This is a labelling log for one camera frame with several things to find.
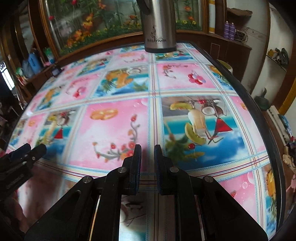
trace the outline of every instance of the window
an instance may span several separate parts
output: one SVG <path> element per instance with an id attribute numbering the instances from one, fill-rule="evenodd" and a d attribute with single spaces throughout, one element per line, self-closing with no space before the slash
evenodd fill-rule
<path id="1" fill-rule="evenodd" d="M 12 78 L 11 78 L 7 68 L 6 68 L 6 64 L 4 62 L 2 64 L 0 64 L 0 71 L 1 71 L 3 79 L 5 80 L 8 88 L 10 90 L 12 90 L 14 88 L 15 84 L 14 84 L 14 82 L 13 82 L 13 80 L 12 80 Z"/>

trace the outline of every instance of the patterned tablecloth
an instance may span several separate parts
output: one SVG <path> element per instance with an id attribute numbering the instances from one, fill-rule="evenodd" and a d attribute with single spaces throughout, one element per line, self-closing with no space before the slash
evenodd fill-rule
<path id="1" fill-rule="evenodd" d="M 213 176 L 269 238 L 275 233 L 274 178 L 257 126 L 227 79 L 188 43 L 167 54 L 118 48 L 67 65 L 30 102 L 7 151 L 25 143 L 48 150 L 18 191 L 30 225 L 81 177 L 106 175 L 140 144 L 140 193 L 122 199 L 120 240 L 173 240 L 173 198 L 155 185 L 160 144 L 175 166 Z"/>

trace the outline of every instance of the purple bottle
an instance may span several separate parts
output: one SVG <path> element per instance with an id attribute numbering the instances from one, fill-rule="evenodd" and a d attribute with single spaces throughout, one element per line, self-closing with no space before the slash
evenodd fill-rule
<path id="1" fill-rule="evenodd" d="M 229 26 L 229 39 L 230 40 L 234 39 L 234 34 L 235 34 L 235 26 L 233 23 L 231 23 Z"/>
<path id="2" fill-rule="evenodd" d="M 228 39 L 229 38 L 229 28 L 230 24 L 228 21 L 224 24 L 224 38 Z"/>

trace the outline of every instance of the thermos base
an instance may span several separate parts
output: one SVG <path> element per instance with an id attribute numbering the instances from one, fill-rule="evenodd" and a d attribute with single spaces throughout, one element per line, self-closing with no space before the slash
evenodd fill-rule
<path id="1" fill-rule="evenodd" d="M 174 52 L 176 50 L 177 50 L 177 46 L 175 46 L 173 48 L 165 48 L 165 49 L 151 49 L 151 48 L 145 47 L 145 51 L 148 53 L 170 53 L 170 52 Z"/>

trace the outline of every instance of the white wall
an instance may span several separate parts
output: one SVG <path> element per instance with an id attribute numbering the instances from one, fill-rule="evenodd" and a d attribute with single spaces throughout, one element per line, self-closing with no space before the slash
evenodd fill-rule
<path id="1" fill-rule="evenodd" d="M 268 35 L 267 0 L 227 0 L 227 7 L 250 10 L 253 12 L 251 18 L 243 28 L 248 35 L 246 44 L 249 45 L 252 50 L 242 79 L 242 84 L 247 91 L 250 91 L 258 74 L 262 56 L 265 54 L 264 47 Z"/>
<path id="2" fill-rule="evenodd" d="M 292 105 L 285 114 L 285 117 L 287 118 L 291 126 L 293 135 L 296 135 L 296 98 L 294 99 Z"/>
<path id="3" fill-rule="evenodd" d="M 272 5 L 270 5 L 270 7 L 271 29 L 268 50 L 275 48 L 281 50 L 285 48 L 290 57 L 293 47 L 293 34 L 280 14 L 274 10 Z M 286 72 L 281 69 L 280 66 L 266 57 L 258 82 L 251 94 L 252 97 L 254 98 L 256 95 L 260 95 L 265 87 L 267 89 L 266 98 L 272 103 L 281 87 L 285 75 Z"/>

